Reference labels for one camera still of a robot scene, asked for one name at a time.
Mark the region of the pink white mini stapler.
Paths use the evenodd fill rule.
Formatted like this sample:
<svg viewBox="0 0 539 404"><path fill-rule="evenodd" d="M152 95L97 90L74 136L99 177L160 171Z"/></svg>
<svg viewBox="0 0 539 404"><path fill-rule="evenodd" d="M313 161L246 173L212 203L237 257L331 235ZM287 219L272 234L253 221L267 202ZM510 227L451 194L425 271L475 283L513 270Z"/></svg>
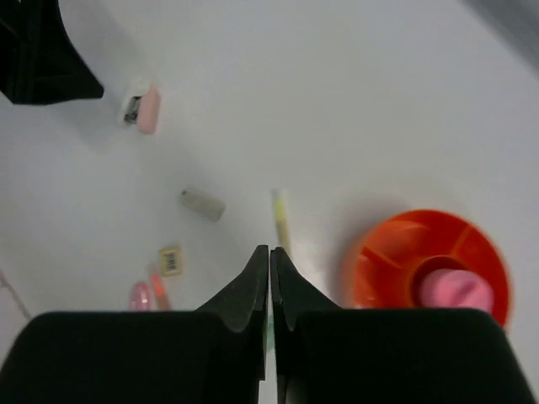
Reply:
<svg viewBox="0 0 539 404"><path fill-rule="evenodd" d="M137 78L122 99L117 119L119 124L135 126L142 134L153 135L157 130L161 100L161 93L152 82Z"/></svg>

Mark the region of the orange highlighter pen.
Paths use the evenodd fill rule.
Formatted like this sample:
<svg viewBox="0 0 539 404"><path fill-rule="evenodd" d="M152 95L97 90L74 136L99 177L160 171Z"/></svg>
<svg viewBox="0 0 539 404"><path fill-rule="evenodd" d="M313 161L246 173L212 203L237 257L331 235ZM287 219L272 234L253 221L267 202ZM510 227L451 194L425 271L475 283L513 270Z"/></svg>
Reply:
<svg viewBox="0 0 539 404"><path fill-rule="evenodd" d="M165 290L163 279L159 272L159 267L155 263L151 263L147 267L147 271L157 308L160 311L171 311L170 300L168 298L168 293Z"/></svg>

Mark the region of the yellow green highlighter pen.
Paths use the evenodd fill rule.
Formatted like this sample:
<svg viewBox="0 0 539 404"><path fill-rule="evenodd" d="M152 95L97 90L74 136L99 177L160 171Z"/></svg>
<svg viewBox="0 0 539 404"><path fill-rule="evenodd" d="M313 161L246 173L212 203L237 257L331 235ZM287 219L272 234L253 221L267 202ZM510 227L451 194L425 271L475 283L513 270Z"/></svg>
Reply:
<svg viewBox="0 0 539 404"><path fill-rule="evenodd" d="M282 247L287 253L290 253L291 239L286 214L285 194L281 189L273 189L271 191L271 197L278 246ZM273 351L275 349L275 320L272 304L269 304L266 342L267 349L270 352Z"/></svg>

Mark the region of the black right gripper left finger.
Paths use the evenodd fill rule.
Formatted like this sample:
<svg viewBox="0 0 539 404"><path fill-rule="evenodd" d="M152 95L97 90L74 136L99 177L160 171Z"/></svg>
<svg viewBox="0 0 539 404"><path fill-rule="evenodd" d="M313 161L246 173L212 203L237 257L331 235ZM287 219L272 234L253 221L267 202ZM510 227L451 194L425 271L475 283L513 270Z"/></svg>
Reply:
<svg viewBox="0 0 539 404"><path fill-rule="evenodd" d="M193 311L49 312L17 336L4 403L255 403L269 249Z"/></svg>

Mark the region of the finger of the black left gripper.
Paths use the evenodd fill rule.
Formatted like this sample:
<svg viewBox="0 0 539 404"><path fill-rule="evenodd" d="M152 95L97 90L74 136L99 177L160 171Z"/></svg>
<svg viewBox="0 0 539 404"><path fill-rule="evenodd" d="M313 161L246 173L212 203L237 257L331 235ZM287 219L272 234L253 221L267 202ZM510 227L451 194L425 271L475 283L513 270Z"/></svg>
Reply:
<svg viewBox="0 0 539 404"><path fill-rule="evenodd" d="M57 0L1 2L1 92L12 104L103 97L103 85L67 35Z"/></svg>

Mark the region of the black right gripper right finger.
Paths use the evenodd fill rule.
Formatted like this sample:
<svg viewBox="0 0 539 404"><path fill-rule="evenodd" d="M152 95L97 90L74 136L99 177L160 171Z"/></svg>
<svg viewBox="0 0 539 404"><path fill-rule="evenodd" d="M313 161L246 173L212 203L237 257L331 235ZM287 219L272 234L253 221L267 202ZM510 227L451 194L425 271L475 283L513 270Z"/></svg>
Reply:
<svg viewBox="0 0 539 404"><path fill-rule="evenodd" d="M333 303L281 248L270 254L281 403L532 403L504 331L471 309Z"/></svg>

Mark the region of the yellow eraser with barcode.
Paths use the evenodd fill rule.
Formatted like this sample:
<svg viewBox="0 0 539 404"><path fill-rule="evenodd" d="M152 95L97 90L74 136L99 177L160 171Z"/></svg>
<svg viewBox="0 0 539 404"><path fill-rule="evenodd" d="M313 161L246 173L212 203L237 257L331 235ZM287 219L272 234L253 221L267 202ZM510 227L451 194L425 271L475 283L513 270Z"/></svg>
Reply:
<svg viewBox="0 0 539 404"><path fill-rule="evenodd" d="M183 271L181 246L165 247L158 252L159 269L162 276L175 276Z"/></svg>

